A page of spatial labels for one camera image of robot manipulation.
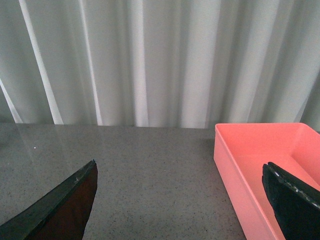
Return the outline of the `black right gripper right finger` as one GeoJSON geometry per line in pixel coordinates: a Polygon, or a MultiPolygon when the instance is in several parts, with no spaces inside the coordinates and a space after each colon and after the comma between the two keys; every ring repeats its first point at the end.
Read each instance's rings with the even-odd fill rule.
{"type": "Polygon", "coordinates": [[[319,190],[273,162],[262,167],[262,185],[285,239],[320,238],[319,190]]]}

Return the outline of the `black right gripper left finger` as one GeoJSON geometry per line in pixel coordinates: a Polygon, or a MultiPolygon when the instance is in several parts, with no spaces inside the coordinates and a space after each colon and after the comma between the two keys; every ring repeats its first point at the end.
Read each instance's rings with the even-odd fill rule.
{"type": "Polygon", "coordinates": [[[2,240],[81,240],[98,188],[98,168],[88,162],[0,227],[2,240]]]}

